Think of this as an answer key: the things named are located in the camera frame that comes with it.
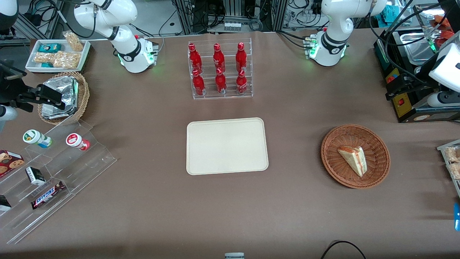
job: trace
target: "white plastic tray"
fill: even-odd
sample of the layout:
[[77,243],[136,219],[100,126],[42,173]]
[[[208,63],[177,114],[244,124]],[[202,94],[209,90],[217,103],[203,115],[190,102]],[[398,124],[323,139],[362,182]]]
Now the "white plastic tray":
[[264,171],[267,167],[262,119],[197,121],[187,126],[189,174]]
[[78,62],[78,66],[76,69],[65,69],[59,67],[41,67],[41,64],[34,62],[35,53],[38,51],[38,48],[41,44],[49,44],[49,43],[60,43],[62,51],[69,51],[73,52],[70,45],[67,43],[66,40],[37,40],[34,45],[34,48],[30,52],[29,59],[26,63],[26,69],[30,72],[38,72],[38,73],[60,73],[60,72],[78,72],[83,69],[83,65],[85,64],[86,56],[88,55],[89,49],[91,47],[91,43],[87,40],[80,40],[83,44],[83,50],[81,51],[81,58],[80,62]]

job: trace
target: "clear acrylic bottle rack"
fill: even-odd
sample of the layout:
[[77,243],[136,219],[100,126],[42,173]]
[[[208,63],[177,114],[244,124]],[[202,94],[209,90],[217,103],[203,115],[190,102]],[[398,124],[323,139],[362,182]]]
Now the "clear acrylic bottle rack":
[[[0,214],[1,237],[7,243],[19,242],[116,162],[108,149],[94,138],[91,128],[82,120],[75,122],[72,117],[68,118],[45,133],[53,140],[50,147],[27,146],[21,154],[26,163],[0,178],[0,194],[11,205],[10,210]],[[87,139],[91,143],[89,149],[81,151],[68,146],[65,139],[71,133]],[[40,170],[45,184],[30,183],[25,172],[29,166]],[[33,210],[30,203],[59,182],[66,189]]]
[[[238,50],[238,43],[244,43],[244,50],[247,55],[246,63],[246,79],[247,79],[247,91],[244,95],[238,95],[236,93],[236,79],[238,78],[238,72],[236,71],[236,52]],[[212,40],[212,41],[189,41],[194,43],[196,50],[201,56],[203,63],[203,73],[201,76],[204,80],[206,87],[205,95],[197,95],[195,88],[193,87],[193,75],[192,75],[192,63],[190,61],[190,50],[188,51],[189,71],[190,71],[190,83],[192,86],[193,99],[204,100],[204,99],[223,99],[223,98],[244,98],[252,97],[254,95],[253,85],[253,45],[251,38],[243,39],[231,39],[231,40]],[[227,93],[219,94],[216,86],[216,67],[214,66],[214,44],[219,43],[222,53],[225,58],[225,78],[227,81]]]

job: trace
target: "bottle cap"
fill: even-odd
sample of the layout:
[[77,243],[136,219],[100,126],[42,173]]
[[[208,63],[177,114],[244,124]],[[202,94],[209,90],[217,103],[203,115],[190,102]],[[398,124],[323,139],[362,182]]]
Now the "bottle cap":
[[71,147],[77,147],[81,144],[82,140],[83,139],[80,135],[78,135],[77,133],[72,133],[67,136],[65,142],[67,143],[67,145]]
[[26,133],[24,133],[23,140],[27,144],[34,144],[38,140],[40,140],[40,137],[41,137],[41,133],[39,131],[34,130],[34,129],[29,129],[28,131],[26,131]]

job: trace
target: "snickers bar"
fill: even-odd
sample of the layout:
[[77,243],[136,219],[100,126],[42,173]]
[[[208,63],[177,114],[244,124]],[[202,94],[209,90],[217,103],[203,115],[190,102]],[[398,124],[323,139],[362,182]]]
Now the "snickers bar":
[[0,195],[0,211],[7,212],[11,209],[11,205],[8,203],[4,195]]
[[40,186],[46,182],[40,170],[33,168],[32,166],[26,168],[26,173],[31,184]]
[[53,196],[55,196],[60,190],[64,190],[66,187],[62,182],[59,182],[47,192],[45,192],[42,196],[38,197],[35,201],[31,202],[32,209],[36,209],[43,205],[45,202],[49,201]]

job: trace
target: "cookie box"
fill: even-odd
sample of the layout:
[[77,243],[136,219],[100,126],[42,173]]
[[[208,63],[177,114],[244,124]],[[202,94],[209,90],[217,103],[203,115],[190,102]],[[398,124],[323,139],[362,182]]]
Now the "cookie box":
[[24,158],[16,153],[0,150],[0,178],[24,164]]

